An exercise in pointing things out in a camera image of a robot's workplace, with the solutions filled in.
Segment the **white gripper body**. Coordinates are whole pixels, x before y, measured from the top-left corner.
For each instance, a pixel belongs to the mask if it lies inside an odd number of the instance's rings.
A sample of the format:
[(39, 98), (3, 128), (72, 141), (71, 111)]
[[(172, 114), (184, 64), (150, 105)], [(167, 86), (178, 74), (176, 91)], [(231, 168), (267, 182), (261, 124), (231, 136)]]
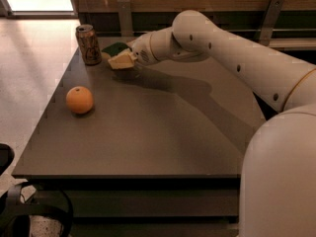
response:
[(155, 57), (151, 50), (151, 34), (147, 33), (135, 39), (131, 45), (132, 53), (136, 56), (137, 61), (143, 65), (155, 63)]

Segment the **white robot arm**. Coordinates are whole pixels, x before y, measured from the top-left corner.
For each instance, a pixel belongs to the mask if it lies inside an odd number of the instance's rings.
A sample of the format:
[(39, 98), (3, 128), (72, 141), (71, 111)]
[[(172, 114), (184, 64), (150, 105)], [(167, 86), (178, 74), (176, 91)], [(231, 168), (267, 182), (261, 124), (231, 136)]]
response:
[(316, 237), (316, 68), (220, 29), (204, 14), (106, 47), (115, 70), (212, 58), (275, 111), (245, 151), (238, 237)]

